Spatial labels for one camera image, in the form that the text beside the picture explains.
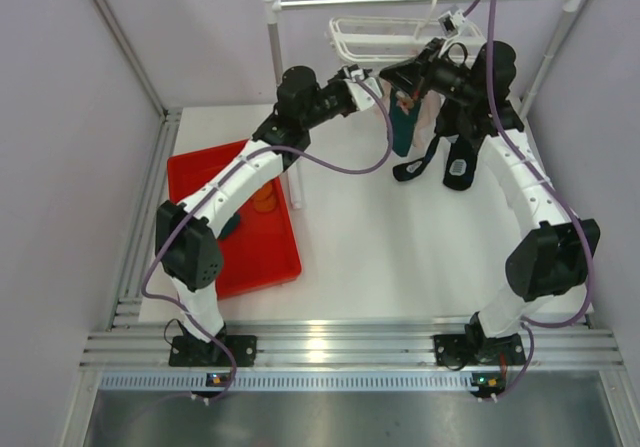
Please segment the pink sock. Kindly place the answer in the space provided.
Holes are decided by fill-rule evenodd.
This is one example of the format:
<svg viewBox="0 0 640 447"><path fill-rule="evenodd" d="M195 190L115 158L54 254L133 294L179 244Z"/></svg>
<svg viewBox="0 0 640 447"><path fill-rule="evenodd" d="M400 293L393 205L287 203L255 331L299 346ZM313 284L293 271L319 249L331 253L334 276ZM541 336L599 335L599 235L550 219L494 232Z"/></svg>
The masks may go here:
<svg viewBox="0 0 640 447"><path fill-rule="evenodd" d="M419 54L416 54L412 58L415 58L415 57L428 58L429 54L430 54L430 51L426 45ZM385 103L385 107L387 108L387 112L388 112L388 101L386 99L385 88L384 88L384 83L386 81L379 78L379 72L377 72L377 79L379 80L383 88L383 102ZM415 132L414 132L411 149L412 148L424 149L425 140L426 140L426 130L433 125L435 118L437 117L437 114L440 111L441 98L437 92L430 91L422 101L415 101L415 102L420 104L420 113L418 116L418 121L415 126ZM391 149L392 149L392 141L393 141L393 127L392 127L392 136L391 136Z"/></svg>

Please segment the green christmas sock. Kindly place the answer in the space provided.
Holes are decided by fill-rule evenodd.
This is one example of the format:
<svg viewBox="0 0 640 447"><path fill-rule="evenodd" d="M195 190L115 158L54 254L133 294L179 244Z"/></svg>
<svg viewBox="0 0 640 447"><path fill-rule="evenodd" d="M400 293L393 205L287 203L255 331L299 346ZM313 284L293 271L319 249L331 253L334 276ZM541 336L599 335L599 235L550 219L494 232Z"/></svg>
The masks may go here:
<svg viewBox="0 0 640 447"><path fill-rule="evenodd" d="M420 104L407 94L384 83L388 114L393 127L392 150L399 157L406 157L412 146Z"/></svg>

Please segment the white clip sock hanger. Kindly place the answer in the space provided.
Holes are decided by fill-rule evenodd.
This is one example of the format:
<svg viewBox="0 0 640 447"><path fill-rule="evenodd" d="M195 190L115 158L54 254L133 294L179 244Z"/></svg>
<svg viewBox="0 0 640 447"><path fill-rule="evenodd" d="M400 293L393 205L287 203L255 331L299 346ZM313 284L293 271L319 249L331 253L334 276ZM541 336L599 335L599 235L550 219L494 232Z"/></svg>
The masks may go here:
<svg viewBox="0 0 640 447"><path fill-rule="evenodd" d="M326 37L338 58L345 64L382 68L419 54L433 39L443 39L444 50L457 62L471 63L486 38L480 28L468 20L465 29L447 38L437 18L447 10L438 10L431 0L422 18L339 16L329 21Z"/></svg>

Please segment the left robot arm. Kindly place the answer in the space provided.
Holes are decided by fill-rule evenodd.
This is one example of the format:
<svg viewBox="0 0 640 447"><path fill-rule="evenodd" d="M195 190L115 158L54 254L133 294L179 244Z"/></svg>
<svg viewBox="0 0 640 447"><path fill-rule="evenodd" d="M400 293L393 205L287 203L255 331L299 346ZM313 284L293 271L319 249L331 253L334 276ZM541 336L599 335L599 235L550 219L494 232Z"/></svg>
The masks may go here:
<svg viewBox="0 0 640 447"><path fill-rule="evenodd" d="M383 89L368 71L342 68L326 86L306 66L288 69L272 112L239 154L211 180L177 203L156 211L154 267L170 278L170 303L183 314L171 341L172 367L234 366L226 344L216 280L224 266L219 237L239 209L267 183L303 157L310 130L333 119L381 106Z"/></svg>

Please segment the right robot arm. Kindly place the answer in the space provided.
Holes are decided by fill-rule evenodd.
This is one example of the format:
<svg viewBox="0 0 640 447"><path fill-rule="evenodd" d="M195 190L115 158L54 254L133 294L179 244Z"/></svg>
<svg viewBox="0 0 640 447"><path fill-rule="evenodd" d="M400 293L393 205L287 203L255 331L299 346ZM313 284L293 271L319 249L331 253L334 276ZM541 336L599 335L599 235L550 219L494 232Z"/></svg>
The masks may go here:
<svg viewBox="0 0 640 447"><path fill-rule="evenodd" d="M560 201L529 151L524 124L509 100L516 53L502 41L488 42L471 66L449 56L435 38L415 57L383 68L379 75L393 96L417 105L430 94L444 102L424 156L399 164L393 176L409 182L421 175L448 138L444 185L469 189L476 168L486 167L516 216L522 239L505 261L505 285L461 334L436 336L436 362L450 370L468 365L525 362L521 322L553 297L588 283L600 228L580 219Z"/></svg>

